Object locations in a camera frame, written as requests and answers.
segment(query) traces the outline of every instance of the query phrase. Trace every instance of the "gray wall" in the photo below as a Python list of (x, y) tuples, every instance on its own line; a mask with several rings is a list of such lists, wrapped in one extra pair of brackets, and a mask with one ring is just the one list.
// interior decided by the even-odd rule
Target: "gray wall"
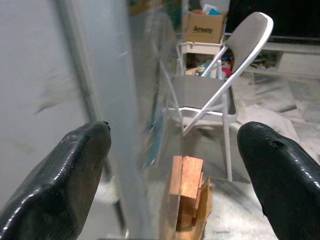
[(51, 3), (0, 1), (0, 208), (88, 120)]
[[(98, 119), (111, 127), (114, 157), (109, 159), (129, 237), (158, 239), (160, 220), (178, 214), (178, 198), (170, 198), (165, 208), (170, 214), (161, 206), (182, 136), (179, 118), (171, 116), (177, 112), (168, 110), (177, 108), (168, 84), (176, 70), (177, 42), (167, 8), (128, 17), (126, 0), (71, 2)], [(169, 77), (158, 67), (159, 59)]]

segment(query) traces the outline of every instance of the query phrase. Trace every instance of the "white folding chair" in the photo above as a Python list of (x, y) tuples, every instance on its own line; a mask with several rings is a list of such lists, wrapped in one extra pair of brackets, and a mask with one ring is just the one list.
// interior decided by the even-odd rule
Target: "white folding chair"
[[(231, 85), (259, 54), (272, 32), (273, 25), (273, 20), (264, 13), (250, 14), (234, 30), (202, 76), (181, 76), (173, 81), (182, 116), (192, 117), (183, 129), (184, 136), (201, 119), (223, 123), (229, 182), (233, 180), (229, 122), (237, 119)], [(206, 77), (227, 49), (231, 49), (234, 55), (232, 75), (226, 81)]]

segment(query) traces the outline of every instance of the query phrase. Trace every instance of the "stacked wooden blocks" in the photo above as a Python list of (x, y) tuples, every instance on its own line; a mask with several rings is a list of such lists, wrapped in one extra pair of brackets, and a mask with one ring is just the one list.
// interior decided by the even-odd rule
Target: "stacked wooden blocks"
[(210, 179), (203, 182), (204, 161), (185, 156), (182, 160), (181, 197), (176, 224), (176, 240), (201, 238), (212, 208)]

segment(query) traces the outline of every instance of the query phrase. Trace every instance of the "floor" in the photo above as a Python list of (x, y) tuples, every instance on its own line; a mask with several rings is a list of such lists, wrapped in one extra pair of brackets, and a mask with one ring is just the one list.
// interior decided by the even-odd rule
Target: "floor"
[[(298, 142), (312, 158), (320, 158), (320, 80), (244, 73), (233, 85), (237, 128), (250, 121), (262, 122)], [(233, 155), (232, 164), (241, 160)], [(207, 220), (205, 240), (276, 240), (263, 215), (251, 184), (213, 179), (212, 213)]]
[[(226, 180), (224, 167), (223, 130), (220, 124), (195, 127), (184, 139), (186, 154), (210, 159), (204, 172), (214, 178), (212, 213), (207, 219), (204, 240), (276, 240), (276, 236), (263, 215), (250, 178), (238, 152), (237, 131), (249, 121), (258, 121), (274, 128), (280, 134), (298, 142), (315, 161), (320, 158), (320, 80), (299, 79), (245, 73), (233, 85), (237, 103), (237, 122), (230, 127), (232, 175), (234, 182)], [(90, 213), (96, 222), (87, 222), (79, 239), (92, 237), (91, 225), (96, 226), (97, 239), (120, 236), (121, 229), (113, 223), (107, 236), (101, 229), (110, 219), (117, 217), (113, 203), (113, 182), (97, 191)]]

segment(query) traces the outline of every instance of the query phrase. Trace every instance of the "blue object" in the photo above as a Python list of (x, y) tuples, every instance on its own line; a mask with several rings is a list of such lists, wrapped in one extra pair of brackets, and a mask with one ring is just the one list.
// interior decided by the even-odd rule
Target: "blue object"
[(214, 10), (213, 8), (211, 8), (209, 15), (221, 15), (221, 13), (218, 12), (217, 10)]
[(165, 119), (163, 109), (164, 108), (162, 105), (156, 107), (155, 119), (153, 122), (149, 122), (146, 128), (147, 132), (151, 134), (151, 144), (146, 149), (145, 165), (147, 167), (150, 167), (155, 162), (165, 132)]

